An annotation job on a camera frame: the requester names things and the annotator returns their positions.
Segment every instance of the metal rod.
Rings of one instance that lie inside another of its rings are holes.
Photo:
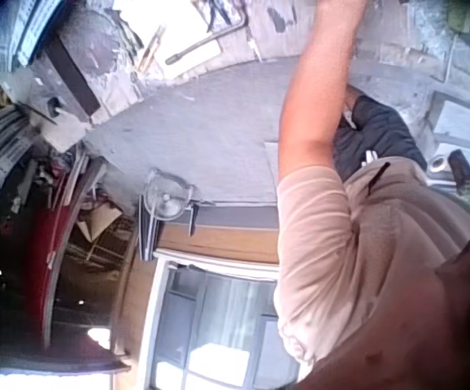
[[[214,32],[209,37],[204,38],[202,41],[194,43],[193,45],[191,45],[190,47],[184,49],[180,53],[174,54],[172,57],[168,58],[165,61],[165,63],[167,65],[173,65],[174,63],[176,63],[177,61],[182,59],[184,56],[186,56],[187,54],[190,54],[192,51],[198,49],[199,47],[201,47],[201,46],[203,46],[207,43],[210,43],[211,41],[214,41],[215,39],[219,39],[221,37],[224,37],[228,34],[231,34],[231,33],[235,32],[237,30],[240,30],[241,28],[244,28],[248,24],[248,21],[249,21],[248,14],[246,12],[246,7],[241,6],[241,7],[238,8],[238,11],[239,11],[239,15],[241,16],[241,21],[240,22],[238,22],[237,24],[234,24],[233,26],[225,28],[224,30],[220,30],[219,32]]]

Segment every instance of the small fan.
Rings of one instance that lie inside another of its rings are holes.
[[[139,246],[143,260],[152,260],[159,221],[178,219],[189,206],[193,194],[194,186],[186,183],[180,177],[162,172],[157,168],[150,170],[142,196],[142,205],[150,215],[146,234],[143,233],[145,229],[142,210],[140,210],[141,244]],[[145,245],[143,245],[142,238],[146,238]]]

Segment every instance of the light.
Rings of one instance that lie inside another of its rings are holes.
[[[111,331],[105,327],[93,327],[87,331],[87,335],[100,344],[104,349],[111,348]]]

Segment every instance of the paper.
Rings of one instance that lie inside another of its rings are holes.
[[[121,210],[110,203],[103,203],[92,210],[85,221],[78,221],[76,225],[88,242],[94,242],[98,237],[121,216]]]

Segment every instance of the concrete floor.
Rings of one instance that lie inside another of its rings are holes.
[[[197,198],[217,204],[276,201],[264,142],[276,141],[283,97],[295,58],[247,63],[160,91],[91,132],[85,143],[113,168],[106,190],[132,210],[151,167],[198,187]],[[424,117],[434,91],[470,102],[470,93],[389,65],[354,61],[350,82],[396,108],[420,148],[432,155]]]
[[[298,20],[303,18],[304,23],[289,27],[289,37],[286,31],[261,40],[266,43],[260,49],[268,57],[302,50],[312,22],[308,17],[312,6],[291,1]],[[282,2],[267,0],[267,4],[282,13],[290,9]],[[389,20],[386,10],[399,12],[399,7],[393,8],[391,0],[372,2],[360,30],[350,83],[396,108],[418,146],[430,157],[436,145],[425,116],[433,93],[443,92],[470,104],[470,42],[460,37],[452,45],[454,34],[445,25],[446,0],[411,4],[409,16],[416,33],[408,29],[398,36],[389,34],[385,43],[376,39],[377,25]],[[266,7],[257,2],[251,7],[253,25],[258,25],[255,16],[259,8],[266,15]],[[397,25],[389,22],[382,28],[393,32]],[[255,39],[267,33],[256,27],[252,31]],[[232,42],[229,50],[224,50],[237,51],[239,43]],[[457,52],[446,76],[452,50]],[[111,164],[105,189],[132,214],[147,172],[158,167],[196,185],[197,199],[229,206],[274,205],[276,194],[264,142],[277,140],[281,105],[296,60],[245,63],[217,71],[199,69],[198,74],[209,72],[187,84],[160,89],[95,128],[85,144]],[[213,68],[230,64],[223,61],[221,56]]]

